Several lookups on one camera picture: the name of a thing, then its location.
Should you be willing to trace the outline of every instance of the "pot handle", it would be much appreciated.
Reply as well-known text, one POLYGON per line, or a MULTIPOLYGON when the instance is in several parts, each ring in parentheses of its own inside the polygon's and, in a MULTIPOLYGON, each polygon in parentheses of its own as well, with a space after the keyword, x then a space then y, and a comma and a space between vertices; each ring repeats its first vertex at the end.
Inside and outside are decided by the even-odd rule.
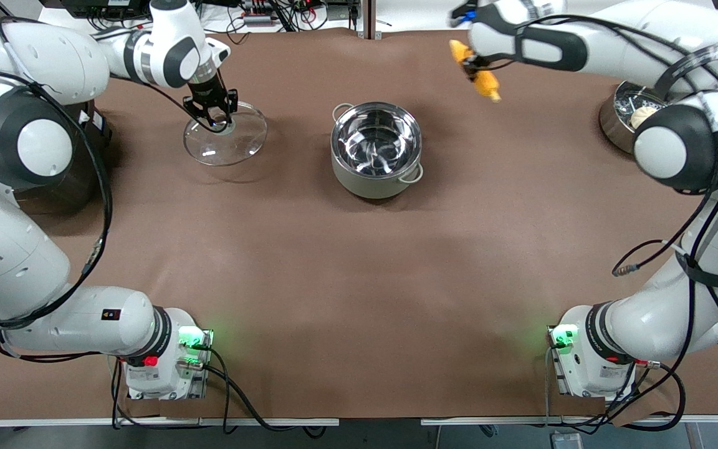
POLYGON ((416 183, 417 181, 419 181, 420 179, 423 178, 423 165, 420 162, 417 162, 417 171, 419 171, 419 173, 417 173, 417 176, 414 179, 412 179, 411 181, 407 181, 403 177, 399 177, 398 182, 401 182, 403 184, 416 183))
POLYGON ((334 123, 337 122, 337 111, 341 110, 342 108, 350 109, 350 108, 353 108, 353 105, 350 103, 340 103, 339 105, 337 105, 337 107, 334 108, 333 111, 331 111, 331 118, 334 119, 334 123))

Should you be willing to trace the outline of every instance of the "white robotic arm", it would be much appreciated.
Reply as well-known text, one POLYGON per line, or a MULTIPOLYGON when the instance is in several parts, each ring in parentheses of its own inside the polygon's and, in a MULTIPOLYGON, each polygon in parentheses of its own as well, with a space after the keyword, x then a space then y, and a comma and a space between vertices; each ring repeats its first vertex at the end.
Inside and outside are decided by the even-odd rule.
MULTIPOLYGON (((696 298, 689 350, 718 343, 718 11, 665 0, 632 0, 589 17, 562 15, 564 2, 498 0, 468 2, 455 9, 453 23, 471 21, 473 55, 464 62, 473 79, 491 62, 513 59, 550 69, 604 74, 648 87, 660 84, 670 105, 636 132, 634 155, 647 176, 686 191, 709 191, 709 199, 681 238, 691 253, 699 239, 696 267, 673 256, 640 292, 595 306, 578 306, 550 332, 559 351, 562 390, 611 401, 629 382, 634 360, 678 357, 689 327, 689 290, 696 298), (610 24, 663 38, 682 51, 610 24), (698 60, 687 53, 701 51, 698 60), (668 65, 675 82, 666 83, 668 65), (687 70, 686 76, 680 69, 687 70)), ((629 266, 624 273, 638 269, 629 266)))
MULTIPOLYGON (((217 73, 228 47, 205 38, 186 0, 152 0, 151 12, 151 33, 113 28, 91 37, 41 23, 0 23, 0 73, 45 86, 60 105, 94 99, 111 74, 188 84, 188 110, 211 125, 213 108, 229 120, 236 91, 223 88, 217 73)), ((209 334, 188 313, 155 307, 142 292, 74 289, 68 257, 12 198, 12 190, 57 182, 68 170, 75 130, 66 119, 29 86, 0 76, 0 345, 14 355, 15 347, 117 355, 133 398, 196 397, 205 373, 192 367, 208 356, 190 346, 207 344, 209 334), (62 296, 68 298, 58 309, 23 319, 62 296)))

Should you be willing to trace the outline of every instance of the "black label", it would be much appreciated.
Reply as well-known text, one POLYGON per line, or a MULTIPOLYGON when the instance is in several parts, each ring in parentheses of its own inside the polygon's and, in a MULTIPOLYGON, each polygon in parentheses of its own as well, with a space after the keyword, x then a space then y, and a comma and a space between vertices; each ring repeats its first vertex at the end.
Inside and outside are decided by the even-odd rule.
POLYGON ((102 321, 119 321, 120 309, 104 309, 102 310, 102 321))

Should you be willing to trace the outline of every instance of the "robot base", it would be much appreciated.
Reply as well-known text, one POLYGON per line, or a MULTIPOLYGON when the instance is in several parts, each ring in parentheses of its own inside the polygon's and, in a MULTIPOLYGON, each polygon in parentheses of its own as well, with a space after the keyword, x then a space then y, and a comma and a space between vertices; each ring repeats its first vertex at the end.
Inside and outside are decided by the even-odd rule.
MULTIPOLYGON (((207 385, 207 370, 180 367, 178 360, 197 358, 209 363, 208 350, 190 350, 180 344, 179 329, 183 326, 196 326, 193 318, 182 309, 165 309, 171 318, 171 340, 168 348, 157 358, 153 367, 134 367, 123 362, 126 372, 128 397, 134 400, 158 398, 159 400, 182 400, 182 398, 203 398, 207 385)), ((212 332, 203 331, 202 346, 209 346, 212 332)))
POLYGON ((553 351, 558 389, 562 395, 604 397, 610 402, 615 400, 616 393, 626 382, 622 395, 630 393, 636 373, 632 372, 626 379, 629 365, 612 364, 596 354, 586 337, 586 315, 591 309, 588 305, 573 307, 564 313, 561 324, 548 331, 553 344, 562 339, 571 341, 569 347, 553 351))

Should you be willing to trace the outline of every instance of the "brown table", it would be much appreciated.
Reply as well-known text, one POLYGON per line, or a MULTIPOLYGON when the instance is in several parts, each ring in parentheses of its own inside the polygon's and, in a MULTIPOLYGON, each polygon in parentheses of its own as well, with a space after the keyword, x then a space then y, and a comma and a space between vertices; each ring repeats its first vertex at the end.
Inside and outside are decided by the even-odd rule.
MULTIPOLYGON (((224 76, 270 132, 231 168, 185 153, 187 118, 165 99, 112 82, 97 105, 122 155, 110 241, 90 283, 142 290, 216 330, 231 375, 265 416, 542 414, 546 326, 575 304, 641 287, 660 262, 619 279, 611 265, 671 235, 696 200, 647 179, 601 136, 596 113, 616 80, 513 65, 499 72, 496 105, 453 64, 452 37, 466 40, 252 35, 224 76), (331 109, 366 100, 406 108, 424 134, 422 182, 389 201, 347 193, 328 160, 331 109)), ((93 204, 39 220, 74 273, 99 213, 93 204)), ((690 355, 681 375, 687 413, 718 414, 718 349, 690 355)), ((0 418, 106 417, 108 382, 102 356, 59 366, 0 356, 0 418)), ((132 412, 218 417, 213 382, 205 400, 132 412)))

